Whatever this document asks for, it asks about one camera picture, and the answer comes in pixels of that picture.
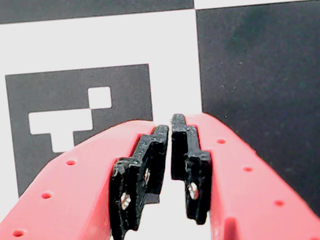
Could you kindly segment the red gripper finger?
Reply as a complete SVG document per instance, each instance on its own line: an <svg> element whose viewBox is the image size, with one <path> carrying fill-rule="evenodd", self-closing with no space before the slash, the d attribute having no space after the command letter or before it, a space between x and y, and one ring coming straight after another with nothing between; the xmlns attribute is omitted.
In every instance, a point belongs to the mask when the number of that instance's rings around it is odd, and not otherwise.
<svg viewBox="0 0 320 240"><path fill-rule="evenodd" d="M168 126L133 120L51 160L0 224L3 240L122 240L160 201Z"/></svg>
<svg viewBox="0 0 320 240"><path fill-rule="evenodd" d="M171 177L185 184L187 217L209 220L212 239L319 239L319 217L228 126L205 113L171 124Z"/></svg>

